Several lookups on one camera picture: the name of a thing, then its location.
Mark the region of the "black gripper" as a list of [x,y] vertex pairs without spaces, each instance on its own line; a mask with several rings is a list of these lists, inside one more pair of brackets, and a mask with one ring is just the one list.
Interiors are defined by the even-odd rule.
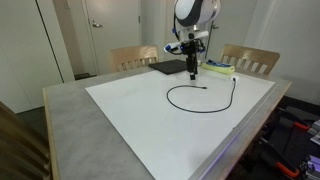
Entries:
[[180,49],[183,55],[187,56],[187,62],[192,65],[187,65],[187,70],[190,76],[190,80],[196,80],[197,71],[197,54],[205,51],[205,46],[201,39],[193,39],[187,42],[183,42],[180,45]]

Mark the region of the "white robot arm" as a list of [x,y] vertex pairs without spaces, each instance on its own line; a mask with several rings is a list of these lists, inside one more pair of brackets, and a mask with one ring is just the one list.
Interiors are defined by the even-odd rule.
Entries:
[[174,18],[180,28],[176,30],[179,39],[179,49],[186,55],[187,71],[191,80],[198,74],[197,53],[203,52],[205,46],[202,38],[208,37],[207,30],[199,26],[212,22],[219,14],[221,0],[176,0]]

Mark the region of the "wooden chair near arm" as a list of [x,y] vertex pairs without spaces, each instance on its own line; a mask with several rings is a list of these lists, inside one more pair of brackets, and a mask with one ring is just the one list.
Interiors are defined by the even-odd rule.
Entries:
[[116,71],[127,71],[148,66],[159,61],[156,46],[130,46],[110,50]]

